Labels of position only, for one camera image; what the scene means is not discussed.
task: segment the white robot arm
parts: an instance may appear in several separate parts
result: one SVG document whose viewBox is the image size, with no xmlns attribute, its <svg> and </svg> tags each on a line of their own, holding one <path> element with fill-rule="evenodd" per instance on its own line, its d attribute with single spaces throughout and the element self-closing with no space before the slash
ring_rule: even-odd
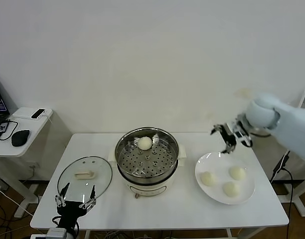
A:
<svg viewBox="0 0 305 239">
<path fill-rule="evenodd" d="M 270 133 L 282 146 L 305 160 L 305 109 L 289 106 L 271 95 L 261 95 L 236 121 L 215 125 L 212 133 L 220 131 L 227 145 L 225 152 L 230 153 L 236 146 L 236 138 L 251 147 L 249 133 L 254 129 Z"/>
</svg>

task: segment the steamed bun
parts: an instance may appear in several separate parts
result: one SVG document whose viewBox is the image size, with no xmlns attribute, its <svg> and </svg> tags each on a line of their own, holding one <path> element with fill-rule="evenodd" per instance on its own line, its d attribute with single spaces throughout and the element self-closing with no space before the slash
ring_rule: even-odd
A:
<svg viewBox="0 0 305 239">
<path fill-rule="evenodd" d="M 148 150 L 152 146 L 152 140 L 149 137 L 142 137 L 138 140 L 138 147 L 141 150 Z"/>
<path fill-rule="evenodd" d="M 230 167 L 228 172 L 235 180 L 243 180 L 246 177 L 245 169 L 238 166 Z"/>
<path fill-rule="evenodd" d="M 201 181 L 206 186 L 214 186 L 216 184 L 216 178 L 213 173 L 204 172 L 201 174 Z"/>
<path fill-rule="evenodd" d="M 234 198 L 240 194 L 240 187 L 236 183 L 227 182 L 223 184 L 224 193 L 231 198 Z"/>
</svg>

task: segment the black mouse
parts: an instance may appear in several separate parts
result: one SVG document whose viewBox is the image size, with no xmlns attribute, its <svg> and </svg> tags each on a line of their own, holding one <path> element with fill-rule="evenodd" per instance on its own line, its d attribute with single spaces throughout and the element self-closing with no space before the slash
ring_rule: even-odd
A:
<svg viewBox="0 0 305 239">
<path fill-rule="evenodd" d="M 24 145 L 27 142 L 28 135 L 29 135 L 28 129 L 15 132 L 12 135 L 12 139 L 11 139 L 12 145 L 14 147 L 20 147 Z"/>
</svg>

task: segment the small white table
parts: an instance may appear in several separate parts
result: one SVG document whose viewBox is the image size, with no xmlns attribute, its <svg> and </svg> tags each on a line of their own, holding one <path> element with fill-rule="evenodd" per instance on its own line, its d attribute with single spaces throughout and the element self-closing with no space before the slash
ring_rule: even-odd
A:
<svg viewBox="0 0 305 239">
<path fill-rule="evenodd" d="M 28 129 L 30 130 L 30 134 L 28 136 L 27 142 L 20 147 L 13 147 L 11 144 L 11 137 L 8 140 L 1 141 L 0 140 L 0 179 L 4 180 L 9 186 L 11 186 L 14 190 L 20 193 L 24 200 L 21 202 L 21 206 L 23 208 L 27 208 L 28 204 L 38 203 L 37 197 L 34 195 L 35 190 L 38 187 L 38 184 L 32 184 L 29 189 L 27 189 L 23 184 L 21 184 L 18 179 L 14 176 L 14 174 L 7 169 L 7 167 L 3 164 L 3 158 L 17 158 L 23 156 L 28 148 L 31 146 L 33 141 L 36 139 L 39 132 L 42 130 L 48 118 L 51 117 L 53 111 L 51 109 L 47 109 L 44 113 L 44 116 L 41 118 L 34 119 L 22 119 L 15 118 L 10 116 L 9 119 L 12 121 L 18 122 L 18 126 L 15 132 Z M 6 132 L 3 134 L 2 138 L 5 138 L 10 135 L 13 130 L 15 123 L 10 123 Z M 18 208 L 15 212 L 14 217 L 21 218 L 24 214 L 24 210 L 22 208 Z"/>
<path fill-rule="evenodd" d="M 57 216 L 54 196 L 62 171 L 73 161 L 85 156 L 108 159 L 122 134 L 75 134 L 72 136 L 43 198 L 30 223 L 31 227 L 55 227 L 51 219 Z M 265 227 L 286 225 L 288 217 L 251 149 L 238 145 L 233 153 L 251 168 L 256 183 L 252 198 L 241 205 L 225 205 L 207 196 L 195 179 L 197 160 L 211 151 L 221 151 L 225 145 L 220 136 L 209 133 L 174 133 L 185 146 L 185 165 L 178 167 L 174 184 L 154 197 L 139 197 L 124 186 L 122 176 L 113 167 L 112 181 L 106 192 L 87 215 L 78 219 L 81 230 L 242 230 L 239 238 L 250 238 Z"/>
</svg>

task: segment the glass lid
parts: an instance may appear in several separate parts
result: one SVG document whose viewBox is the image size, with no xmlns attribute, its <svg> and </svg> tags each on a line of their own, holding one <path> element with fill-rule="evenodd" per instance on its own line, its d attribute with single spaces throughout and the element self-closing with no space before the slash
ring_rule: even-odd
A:
<svg viewBox="0 0 305 239">
<path fill-rule="evenodd" d="M 62 172 L 57 183 L 58 194 L 69 183 L 64 199 L 86 202 L 95 186 L 96 198 L 108 188 L 112 178 L 110 164 L 103 158 L 83 157 L 71 163 Z"/>
</svg>

